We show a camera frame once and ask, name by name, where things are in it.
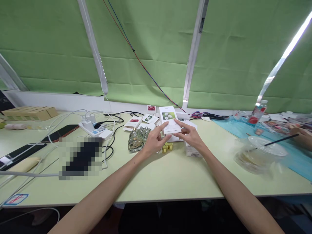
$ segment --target green window blind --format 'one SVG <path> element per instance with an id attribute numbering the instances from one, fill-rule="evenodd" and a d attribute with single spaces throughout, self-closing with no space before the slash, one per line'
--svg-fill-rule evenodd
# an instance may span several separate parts
<path id="1" fill-rule="evenodd" d="M 312 112 L 311 22 L 264 94 L 269 112 Z"/>
<path id="2" fill-rule="evenodd" d="M 311 6 L 308 0 L 210 0 L 188 107 L 252 110 Z"/>
<path id="3" fill-rule="evenodd" d="M 76 0 L 0 6 L 0 53 L 31 91 L 103 94 Z"/>
<path id="4" fill-rule="evenodd" d="M 182 106 L 199 1 L 112 0 L 111 4 L 146 69 Z M 136 59 L 103 1 L 87 1 L 87 6 L 108 81 L 108 99 L 171 105 Z"/>

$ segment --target water bottle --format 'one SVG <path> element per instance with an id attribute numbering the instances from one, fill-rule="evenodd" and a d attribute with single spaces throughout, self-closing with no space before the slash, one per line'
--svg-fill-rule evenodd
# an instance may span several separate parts
<path id="1" fill-rule="evenodd" d="M 258 121 L 261 119 L 261 117 L 266 111 L 266 108 L 267 108 L 266 104 L 267 104 L 267 100 L 262 100 L 260 103 L 256 104 L 248 120 L 248 123 L 252 125 L 256 125 L 258 123 Z"/>

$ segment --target desk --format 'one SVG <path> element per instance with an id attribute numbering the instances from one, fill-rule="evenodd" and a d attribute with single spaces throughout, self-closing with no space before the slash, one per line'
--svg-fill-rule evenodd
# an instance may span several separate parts
<path id="1" fill-rule="evenodd" d="M 130 119 L 130 115 L 122 115 L 122 118 L 126 122 Z M 78 122 L 79 117 L 72 115 L 59 128 Z M 198 125 L 200 136 L 217 159 L 255 196 L 312 194 L 310 182 L 288 168 L 283 167 L 282 173 L 278 170 L 271 170 L 271 176 L 260 176 L 247 172 L 233 160 L 235 136 L 213 122 L 202 120 L 193 120 L 192 122 Z M 34 143 L 45 134 L 46 131 L 21 130 L 17 132 L 2 129 L 0 130 L 0 147 L 5 149 L 2 154 L 5 155 L 26 143 Z M 81 135 L 85 135 L 85 132 L 82 129 L 77 129 L 67 137 Z M 101 172 L 99 176 L 89 176 L 87 180 L 75 181 L 59 181 L 58 177 L 35 178 L 19 191 L 19 193 L 27 193 L 29 196 L 16 207 L 61 206 L 78 203 L 100 182 L 134 156 L 127 150 L 129 132 L 120 128 L 115 136 L 114 155 L 107 162 L 108 169 Z M 44 154 L 51 149 L 50 147 L 52 146 L 43 148 L 33 156 Z M 183 147 L 183 142 L 175 142 L 173 151 L 166 155 L 155 155 L 145 161 L 116 202 L 223 198 L 204 159 L 185 156 Z M 57 158 L 58 149 L 48 155 L 45 162 L 39 166 L 38 171 L 47 167 L 43 173 L 58 173 Z M 7 198 L 24 180 L 25 177 L 18 176 L 3 186 L 0 189 L 0 200 L 3 201 Z"/>

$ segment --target blue cloth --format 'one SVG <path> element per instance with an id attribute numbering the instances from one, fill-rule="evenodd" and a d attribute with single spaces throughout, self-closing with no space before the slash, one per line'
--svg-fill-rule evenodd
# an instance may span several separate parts
<path id="1" fill-rule="evenodd" d="M 246 124 L 241 118 L 239 121 L 235 120 L 233 116 L 230 116 L 228 121 L 218 121 L 214 120 L 216 124 L 224 128 L 228 132 L 237 136 L 238 138 L 247 138 L 248 133 L 251 136 L 257 136 L 254 132 L 257 128 L 263 129 L 260 125 L 256 127 Z M 264 131 L 261 137 L 266 138 L 270 141 L 275 141 L 283 138 L 282 136 L 273 134 L 268 131 Z M 284 160 L 281 161 L 281 164 L 295 171 L 299 175 L 305 177 L 309 181 L 312 181 L 312 152 L 301 148 L 296 145 L 293 140 L 285 140 L 279 142 L 288 152 L 288 155 Z"/>

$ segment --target person's hand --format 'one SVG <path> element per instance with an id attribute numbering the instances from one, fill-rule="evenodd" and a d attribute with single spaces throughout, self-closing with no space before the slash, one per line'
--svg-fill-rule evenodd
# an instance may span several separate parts
<path id="1" fill-rule="evenodd" d="M 175 119 L 175 122 L 180 125 L 182 128 L 182 133 L 174 133 L 173 135 L 183 139 L 186 141 L 189 145 L 193 146 L 195 149 L 198 150 L 198 148 L 202 145 L 205 145 L 202 141 L 201 137 L 198 135 L 198 132 L 195 127 L 190 126 L 188 124 L 182 123 L 181 121 L 178 121 Z"/>
<path id="2" fill-rule="evenodd" d="M 162 146 L 166 143 L 166 141 L 170 139 L 171 135 L 166 135 L 162 139 L 162 135 L 160 134 L 160 132 L 164 129 L 165 126 L 168 125 L 168 123 L 169 123 L 168 121 L 163 123 L 162 125 L 156 127 L 153 131 L 149 133 L 145 146 L 142 149 L 142 152 L 146 153 L 147 156 L 150 156 L 153 153 L 159 151 L 162 148 Z"/>

